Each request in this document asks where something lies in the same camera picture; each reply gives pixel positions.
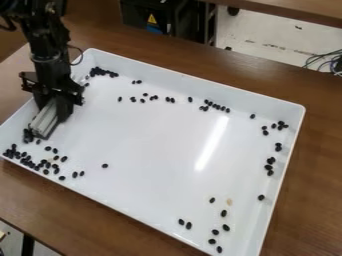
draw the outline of plastic tray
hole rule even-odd
[[[119,77],[86,80],[96,66]],[[76,107],[48,141],[22,143],[22,130],[37,114],[33,100],[0,128],[1,152],[16,143],[36,163],[41,159],[58,163],[60,174],[54,175],[50,168],[44,175],[19,160],[7,160],[206,253],[218,255],[221,246],[220,255],[259,254],[303,120],[303,106],[96,49],[84,53],[72,77],[90,84],[86,103]],[[132,84],[134,80],[142,83]],[[159,99],[150,101],[153,95]],[[176,103],[166,102],[166,97]],[[199,110],[205,99],[229,107],[230,113]],[[272,129],[271,124],[280,120],[289,128]],[[268,127],[268,136],[262,126]],[[275,152],[278,142],[283,149]],[[53,161],[46,146],[57,148],[58,155],[68,160]],[[272,156],[274,175],[268,176],[264,166]],[[102,168],[104,163],[109,167]],[[75,171],[85,175],[75,179]],[[58,179],[61,175],[65,181]],[[258,200],[261,194],[263,201]],[[227,210],[226,217],[221,217],[222,210]],[[180,225],[179,219],[191,222],[191,229]],[[223,230],[224,224],[229,232]],[[220,234],[213,235],[213,229]],[[209,239],[216,244],[209,244]]]

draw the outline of table surface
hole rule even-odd
[[[342,254],[342,80],[269,60],[118,26],[68,22],[74,44],[293,101],[307,115],[261,255]],[[0,122],[29,97],[23,48],[0,64]],[[203,255],[114,210],[0,161],[0,218],[65,255]]]
[[[201,0],[342,28],[341,0]]]

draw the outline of floor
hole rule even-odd
[[[342,48],[342,30],[241,10],[229,16],[226,7],[219,8],[217,47],[303,66],[311,54]],[[5,256],[20,256],[22,233],[0,222],[0,231],[7,233],[0,242]],[[58,256],[36,243],[34,256]]]

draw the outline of cable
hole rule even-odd
[[[76,47],[76,46],[73,46],[73,45],[69,45],[68,44],[68,48],[72,48],[72,49],[76,49],[76,50],[78,50],[80,53],[81,53],[81,58],[80,58],[80,60],[77,62],[77,63],[70,63],[70,61],[69,61],[69,65],[70,66],[77,66],[77,65],[79,65],[79,64],[81,64],[81,62],[83,61],[83,51],[82,51],[82,49],[81,48],[78,48],[78,47]]]

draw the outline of white surface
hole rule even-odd
[[[17,143],[20,151],[39,162],[53,156],[45,146],[56,147],[60,156],[69,157],[59,163],[67,180],[34,173],[209,254],[216,254],[207,241],[217,228],[222,255],[257,255],[305,109],[94,49],[73,67],[74,79],[84,83],[95,66],[120,77],[90,79],[86,104],[76,107],[67,123],[39,146],[21,142],[22,129],[37,113],[31,100],[1,126],[1,152]],[[132,85],[137,79],[143,83]],[[159,100],[139,103],[145,92],[159,95]],[[131,96],[138,102],[131,103]],[[166,103],[166,96],[177,103]],[[194,103],[187,102],[188,96]],[[199,111],[204,99],[230,107],[231,113]],[[257,115],[255,120],[249,118],[251,113]],[[263,136],[261,126],[278,120],[290,128],[281,132],[269,128],[270,136]],[[274,151],[276,142],[284,145],[280,153]],[[263,167],[270,156],[277,159],[272,177]],[[102,169],[103,163],[109,168]],[[84,177],[71,178],[72,172],[82,170]],[[259,202],[259,194],[267,200]],[[208,203],[211,197],[216,198],[214,204]],[[227,205],[228,198],[232,206]],[[223,209],[228,210],[226,218],[220,217]],[[191,221],[192,229],[178,225],[179,218]],[[231,231],[222,231],[222,224]]]
[[[302,67],[311,54],[341,49],[341,42],[342,29],[339,28],[246,10],[232,17],[225,6],[219,7],[219,48],[230,46],[236,52]],[[310,68],[316,70],[323,62]]]

